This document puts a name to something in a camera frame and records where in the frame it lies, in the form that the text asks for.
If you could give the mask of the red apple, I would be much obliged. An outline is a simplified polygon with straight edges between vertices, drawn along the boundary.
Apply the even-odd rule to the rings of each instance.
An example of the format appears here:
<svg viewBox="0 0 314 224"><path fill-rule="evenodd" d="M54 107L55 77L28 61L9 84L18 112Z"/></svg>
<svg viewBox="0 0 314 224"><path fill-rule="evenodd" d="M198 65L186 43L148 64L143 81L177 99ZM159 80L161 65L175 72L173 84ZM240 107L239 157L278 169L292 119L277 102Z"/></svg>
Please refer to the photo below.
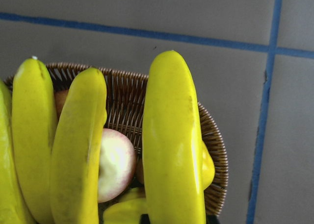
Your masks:
<svg viewBox="0 0 314 224"><path fill-rule="evenodd" d="M55 107L57 113L57 119L59 120L69 90L56 91L54 93Z"/></svg>

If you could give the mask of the yellow banana at edge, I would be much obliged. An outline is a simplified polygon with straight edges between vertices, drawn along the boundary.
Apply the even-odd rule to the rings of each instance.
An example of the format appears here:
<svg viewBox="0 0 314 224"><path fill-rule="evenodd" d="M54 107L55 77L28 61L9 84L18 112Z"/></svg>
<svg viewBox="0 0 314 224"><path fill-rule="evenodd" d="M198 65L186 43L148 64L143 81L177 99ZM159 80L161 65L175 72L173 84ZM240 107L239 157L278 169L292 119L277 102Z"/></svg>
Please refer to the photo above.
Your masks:
<svg viewBox="0 0 314 224"><path fill-rule="evenodd" d="M11 132L12 97L0 82L0 222L34 224L18 183Z"/></svg>

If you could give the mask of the pink white peach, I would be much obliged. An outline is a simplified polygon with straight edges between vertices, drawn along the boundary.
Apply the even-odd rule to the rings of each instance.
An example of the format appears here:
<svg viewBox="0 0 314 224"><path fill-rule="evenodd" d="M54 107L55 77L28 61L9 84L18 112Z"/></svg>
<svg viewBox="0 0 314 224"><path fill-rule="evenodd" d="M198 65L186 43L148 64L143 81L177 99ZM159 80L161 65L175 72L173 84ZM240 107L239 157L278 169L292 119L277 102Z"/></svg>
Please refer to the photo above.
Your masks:
<svg viewBox="0 0 314 224"><path fill-rule="evenodd" d="M103 129L98 202L107 202L119 196L132 181L135 167L135 150L128 137L113 129Z"/></svg>

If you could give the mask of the brown wicker basket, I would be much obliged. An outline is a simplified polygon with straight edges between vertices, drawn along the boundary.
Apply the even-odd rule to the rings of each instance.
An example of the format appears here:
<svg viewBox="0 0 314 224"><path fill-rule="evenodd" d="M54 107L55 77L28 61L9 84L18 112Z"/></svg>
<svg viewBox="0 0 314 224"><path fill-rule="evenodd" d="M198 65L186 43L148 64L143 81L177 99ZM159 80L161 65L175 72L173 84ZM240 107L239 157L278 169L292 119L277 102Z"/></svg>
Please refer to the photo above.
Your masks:
<svg viewBox="0 0 314 224"><path fill-rule="evenodd" d="M46 65L55 91L70 88L75 76L88 65L49 63ZM101 68L107 85L106 128L125 134L133 143L138 158L142 156L142 120L148 76L144 74ZM228 186L228 157L222 135L210 113L201 105L199 115L202 139L215 166L212 184L204 191L208 215L219 216Z"/></svg>

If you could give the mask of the yellow starfruit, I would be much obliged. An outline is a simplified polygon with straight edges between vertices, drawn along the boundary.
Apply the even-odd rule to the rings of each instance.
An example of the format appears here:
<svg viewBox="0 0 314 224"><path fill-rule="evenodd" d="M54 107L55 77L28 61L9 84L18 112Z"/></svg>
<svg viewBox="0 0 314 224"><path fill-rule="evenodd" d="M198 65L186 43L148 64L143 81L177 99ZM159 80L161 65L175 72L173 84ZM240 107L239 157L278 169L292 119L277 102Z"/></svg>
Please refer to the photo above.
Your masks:
<svg viewBox="0 0 314 224"><path fill-rule="evenodd" d="M139 224L148 214L144 187L131 188L103 212L104 224Z"/></svg>

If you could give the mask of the yellow lemon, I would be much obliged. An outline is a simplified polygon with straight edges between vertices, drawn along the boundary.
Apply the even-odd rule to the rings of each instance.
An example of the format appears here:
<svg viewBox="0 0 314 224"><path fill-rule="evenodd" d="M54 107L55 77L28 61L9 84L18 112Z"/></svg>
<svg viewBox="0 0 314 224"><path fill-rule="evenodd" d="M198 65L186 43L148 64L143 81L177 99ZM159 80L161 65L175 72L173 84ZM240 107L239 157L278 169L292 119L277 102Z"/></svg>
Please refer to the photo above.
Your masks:
<svg viewBox="0 0 314 224"><path fill-rule="evenodd" d="M206 190L213 182L215 166L206 144L202 141L202 178L203 190Z"/></svg>

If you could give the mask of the yellow banana in basket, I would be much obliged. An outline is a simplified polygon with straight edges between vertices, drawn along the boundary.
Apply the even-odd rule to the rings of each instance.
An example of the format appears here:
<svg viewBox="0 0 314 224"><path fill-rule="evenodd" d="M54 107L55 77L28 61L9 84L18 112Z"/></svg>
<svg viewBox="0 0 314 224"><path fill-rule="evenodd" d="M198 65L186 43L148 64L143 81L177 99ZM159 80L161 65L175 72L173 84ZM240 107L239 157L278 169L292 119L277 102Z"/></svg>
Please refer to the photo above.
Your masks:
<svg viewBox="0 0 314 224"><path fill-rule="evenodd" d="M35 57L13 79L12 133L15 165L25 202L40 224L54 222L50 206L50 165L57 115L52 79Z"/></svg>

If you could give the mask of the yellow banana moved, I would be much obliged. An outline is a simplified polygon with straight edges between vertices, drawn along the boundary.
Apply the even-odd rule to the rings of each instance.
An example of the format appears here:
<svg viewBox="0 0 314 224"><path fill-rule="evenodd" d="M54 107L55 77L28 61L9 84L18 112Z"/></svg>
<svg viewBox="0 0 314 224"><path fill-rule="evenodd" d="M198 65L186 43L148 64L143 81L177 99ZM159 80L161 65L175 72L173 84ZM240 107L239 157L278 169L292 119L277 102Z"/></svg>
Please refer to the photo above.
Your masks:
<svg viewBox="0 0 314 224"><path fill-rule="evenodd" d="M99 223L99 158L106 119L104 75L86 69L70 86L52 148L50 204L56 224Z"/></svg>
<svg viewBox="0 0 314 224"><path fill-rule="evenodd" d="M150 222L204 224L197 94L185 60L174 50L159 54L150 67L142 151Z"/></svg>

